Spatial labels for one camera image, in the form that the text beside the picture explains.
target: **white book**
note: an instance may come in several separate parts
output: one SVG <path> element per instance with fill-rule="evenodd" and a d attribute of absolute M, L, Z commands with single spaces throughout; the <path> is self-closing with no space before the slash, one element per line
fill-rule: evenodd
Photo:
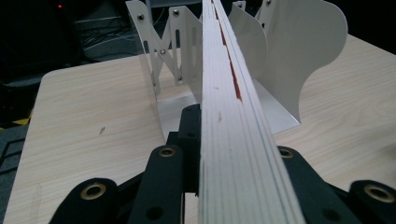
<path fill-rule="evenodd" d="M 304 223 L 220 0 L 203 1 L 200 223 Z"/>

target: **white metal bookend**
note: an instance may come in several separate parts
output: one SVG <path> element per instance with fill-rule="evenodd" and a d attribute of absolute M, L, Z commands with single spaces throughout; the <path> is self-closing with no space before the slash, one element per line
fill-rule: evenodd
<path fill-rule="evenodd" d="M 127 1 L 134 25 L 151 60 L 151 80 L 161 92 L 163 63 L 175 85 L 188 84 L 192 95 L 157 104 L 163 134 L 176 131 L 183 107 L 202 99 L 202 24 L 186 7 L 170 7 L 160 38 L 146 5 Z M 272 133 L 300 124 L 299 97 L 304 82 L 332 62 L 347 39 L 347 21 L 335 5 L 321 0 L 263 0 L 255 16 L 245 1 L 233 3 L 229 16 Z"/>

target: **light wood tabletop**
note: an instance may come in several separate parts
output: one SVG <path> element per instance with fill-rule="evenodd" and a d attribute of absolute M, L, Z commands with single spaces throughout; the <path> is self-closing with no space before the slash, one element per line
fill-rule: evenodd
<path fill-rule="evenodd" d="M 165 80 L 163 88 L 172 86 Z M 164 144 L 138 57 L 53 71 L 42 79 L 4 223 L 48 223 L 80 182 L 121 184 Z M 372 179 L 396 188 L 396 56 L 349 36 L 306 81 L 302 125 L 275 135 L 325 181 Z M 196 200 L 186 223 L 196 222 Z"/>

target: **table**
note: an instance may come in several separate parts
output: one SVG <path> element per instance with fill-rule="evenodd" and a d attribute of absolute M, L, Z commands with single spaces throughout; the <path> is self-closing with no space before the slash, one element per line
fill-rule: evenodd
<path fill-rule="evenodd" d="M 137 57 L 53 71 L 42 79 L 5 223 L 48 223 L 78 183 L 120 184 L 164 144 Z M 172 86 L 165 80 L 163 88 Z M 396 188 L 396 56 L 347 38 L 306 81 L 302 125 L 275 135 L 329 183 L 372 179 Z M 189 198 L 186 223 L 196 222 Z"/>

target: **wooden table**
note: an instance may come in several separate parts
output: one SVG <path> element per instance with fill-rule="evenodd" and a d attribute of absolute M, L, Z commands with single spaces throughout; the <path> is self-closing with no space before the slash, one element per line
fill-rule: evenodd
<path fill-rule="evenodd" d="M 171 81 L 163 87 L 170 86 Z M 48 223 L 78 183 L 118 184 L 145 169 L 164 144 L 137 57 L 44 76 L 5 223 Z M 275 136 L 348 190 L 372 179 L 396 188 L 396 56 L 349 36 L 342 54 L 305 83 L 303 124 Z M 196 222 L 196 200 L 187 205 Z"/>

